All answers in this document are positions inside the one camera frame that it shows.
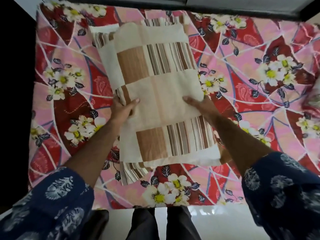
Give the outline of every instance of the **floral bedsheet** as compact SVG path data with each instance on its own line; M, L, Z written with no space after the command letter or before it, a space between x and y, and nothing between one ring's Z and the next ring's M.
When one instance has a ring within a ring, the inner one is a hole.
M204 94L247 133L320 175L319 122L303 113L319 75L320 32L305 23L185 11L41 4L37 14L29 187L64 164L110 118L112 91L88 25L188 15ZM234 163L173 164L122 186L117 142L94 188L94 209L245 203Z

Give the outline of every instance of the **printed shirt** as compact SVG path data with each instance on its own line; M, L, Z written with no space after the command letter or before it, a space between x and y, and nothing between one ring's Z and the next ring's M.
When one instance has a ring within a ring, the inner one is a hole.
M287 154L259 159L242 179L255 223L271 239L320 239L320 178ZM0 222L1 239L75 239L94 201L93 189L62 167L43 179Z

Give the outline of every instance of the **hand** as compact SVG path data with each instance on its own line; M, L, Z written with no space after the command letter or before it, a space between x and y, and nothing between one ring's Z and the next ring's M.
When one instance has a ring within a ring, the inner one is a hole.
M111 105L111 117L110 121L118 125L119 127L127 120L130 111L136 107L136 105L140 102L139 98L131 101L130 104L123 106L120 103L118 96L113 97L113 104Z
M182 99L189 105L195 107L205 120L211 125L214 126L214 122L220 113L214 102L208 96L205 96L202 101L198 101L190 96L183 96Z

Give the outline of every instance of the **dark grey trousers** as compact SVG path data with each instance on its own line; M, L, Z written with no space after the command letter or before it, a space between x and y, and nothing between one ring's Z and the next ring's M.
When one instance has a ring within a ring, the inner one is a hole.
M201 240L187 207L168 207L167 240ZM126 240L159 240L155 209L135 209Z

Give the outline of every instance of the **white floor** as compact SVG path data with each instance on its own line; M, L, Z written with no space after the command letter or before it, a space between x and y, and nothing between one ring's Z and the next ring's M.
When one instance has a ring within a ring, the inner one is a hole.
M202 240L269 240L263 228L254 224L246 205L189 206L192 221ZM133 209L110 211L109 222L101 240L125 240L131 227ZM167 208L155 209L159 238L166 239Z

